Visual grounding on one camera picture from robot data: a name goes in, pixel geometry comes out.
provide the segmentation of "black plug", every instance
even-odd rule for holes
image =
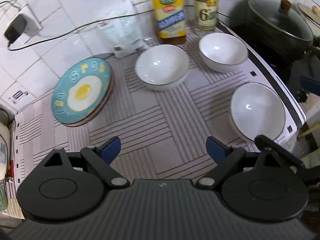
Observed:
[[[9,41],[9,44],[14,43],[21,34],[24,33],[26,26],[27,21],[23,14],[19,14],[14,20],[12,20],[9,27],[4,32],[4,36]]]

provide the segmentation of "stove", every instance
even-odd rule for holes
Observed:
[[[319,95],[320,51],[313,50],[298,60],[291,60],[257,39],[246,25],[237,26],[233,31],[268,63],[298,103],[306,102],[309,92]]]

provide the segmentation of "green oval logo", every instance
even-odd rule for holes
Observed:
[[[177,0],[160,0],[162,5],[169,5],[175,3]]]

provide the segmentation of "electrical outlet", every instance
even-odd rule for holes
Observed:
[[[41,24],[38,22],[28,5],[22,8],[19,14],[23,14],[27,21],[27,26],[23,34],[16,40],[21,45],[27,43],[33,36],[42,30]]]

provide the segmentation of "fried egg design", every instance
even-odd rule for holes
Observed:
[[[89,108],[98,99],[102,88],[102,81],[97,76],[86,76],[68,93],[68,106],[73,111],[80,112]]]

